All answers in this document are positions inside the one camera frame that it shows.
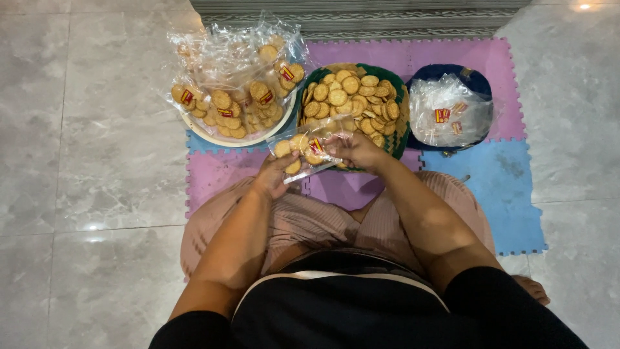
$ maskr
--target black shirt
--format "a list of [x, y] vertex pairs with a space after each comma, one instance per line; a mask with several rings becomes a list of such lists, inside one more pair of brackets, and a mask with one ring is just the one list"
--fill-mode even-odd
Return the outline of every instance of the black shirt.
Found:
[[258, 280], [232, 322], [215, 312], [188, 312], [165, 324], [150, 349], [227, 347], [586, 346], [501, 270], [463, 271], [439, 298], [402, 265], [324, 251]]

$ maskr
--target foot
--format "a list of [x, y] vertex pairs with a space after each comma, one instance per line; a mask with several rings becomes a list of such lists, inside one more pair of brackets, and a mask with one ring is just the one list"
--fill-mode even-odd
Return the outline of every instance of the foot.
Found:
[[544, 288], [540, 283], [535, 282], [534, 280], [521, 275], [513, 275], [512, 276], [516, 283], [521, 285], [522, 288], [525, 289], [529, 293], [530, 296], [534, 297], [540, 304], [546, 306], [551, 303], [549, 297], [547, 297], [547, 293], [544, 291]]

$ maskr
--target black sleeve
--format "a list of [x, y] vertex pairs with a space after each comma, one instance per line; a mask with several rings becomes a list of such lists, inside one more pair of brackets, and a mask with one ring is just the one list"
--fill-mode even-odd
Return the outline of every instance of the black sleeve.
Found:
[[458, 274], [444, 301], [452, 313], [478, 321], [489, 348], [587, 348], [551, 310], [496, 268], [480, 266]]
[[182, 314], [163, 325], [149, 349], [223, 348], [229, 342], [230, 323], [211, 311]]

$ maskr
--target red label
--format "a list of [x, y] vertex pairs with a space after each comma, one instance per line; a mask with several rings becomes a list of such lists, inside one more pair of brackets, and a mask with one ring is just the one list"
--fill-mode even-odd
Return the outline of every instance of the red label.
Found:
[[273, 95], [272, 95], [271, 91], [269, 91], [264, 96], [262, 96], [260, 98], [260, 103], [265, 105], [265, 104], [269, 103], [272, 99], [273, 99]]
[[283, 66], [282, 69], [280, 69], [280, 74], [287, 81], [291, 81], [295, 77], [295, 75], [293, 75], [293, 73], [291, 73], [286, 66]]
[[467, 109], [468, 105], [465, 102], [458, 102], [452, 107], [454, 112], [464, 112]]
[[183, 92], [183, 96], [181, 97], [181, 101], [183, 101], [183, 103], [186, 106], [189, 106], [190, 103], [192, 102], [193, 99], [193, 93], [191, 93], [190, 91], [185, 90]]
[[227, 111], [226, 109], [220, 109], [218, 108], [218, 113], [223, 116], [223, 117], [232, 117], [232, 113], [233, 111]]
[[460, 135], [461, 133], [463, 133], [463, 127], [461, 125], [461, 122], [460, 121], [453, 122], [452, 130], [454, 131], [455, 135]]
[[308, 145], [310, 146], [310, 149], [312, 150], [312, 153], [317, 155], [318, 153], [322, 153], [323, 152], [323, 148], [321, 147], [321, 144], [319, 143], [318, 139], [313, 139], [310, 141], [310, 143], [308, 143]]
[[435, 109], [435, 122], [441, 124], [448, 122], [450, 118], [450, 109]]

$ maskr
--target dark blue bowl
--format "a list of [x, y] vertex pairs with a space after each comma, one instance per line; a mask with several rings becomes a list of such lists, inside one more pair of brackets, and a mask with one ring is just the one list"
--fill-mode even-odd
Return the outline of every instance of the dark blue bowl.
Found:
[[[429, 64], [423, 66], [415, 72], [413, 77], [405, 85], [409, 91], [411, 90], [411, 84], [416, 79], [439, 80], [444, 74], [456, 75], [463, 82], [463, 84], [467, 86], [467, 88], [477, 93], [485, 101], [489, 102], [493, 99], [493, 95], [491, 94], [491, 85], [489, 85], [489, 81], [484, 77], [484, 75], [482, 75], [479, 71], [456, 64]], [[453, 152], [482, 142], [486, 138], [487, 134], [488, 132], [480, 140], [465, 147], [434, 147], [417, 140], [412, 132], [409, 134], [409, 139], [407, 139], [407, 148]]]

